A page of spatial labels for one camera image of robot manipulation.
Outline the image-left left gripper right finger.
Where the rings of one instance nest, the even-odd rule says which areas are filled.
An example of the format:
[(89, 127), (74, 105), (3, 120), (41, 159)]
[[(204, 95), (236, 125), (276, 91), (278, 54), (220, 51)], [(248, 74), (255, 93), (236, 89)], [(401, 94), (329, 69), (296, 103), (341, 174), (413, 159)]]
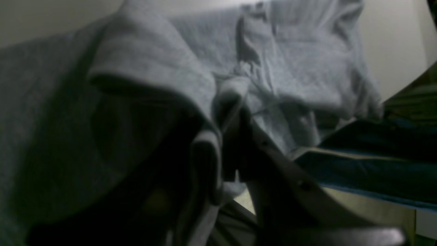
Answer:
[(222, 235), (232, 246), (405, 246), (400, 227), (382, 226), (340, 205), (297, 164), (287, 160), (265, 137), (256, 139), (248, 109), (236, 110), (226, 137), (225, 154), (246, 184), (255, 214), (228, 205)]

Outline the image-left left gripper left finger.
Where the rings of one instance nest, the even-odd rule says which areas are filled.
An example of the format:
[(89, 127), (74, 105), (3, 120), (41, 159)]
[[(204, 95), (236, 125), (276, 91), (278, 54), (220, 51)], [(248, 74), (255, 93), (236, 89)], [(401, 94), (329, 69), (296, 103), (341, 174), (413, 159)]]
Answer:
[(34, 226), (29, 246), (191, 246), (207, 194), (192, 145), (212, 128), (183, 120), (156, 150), (98, 201)]

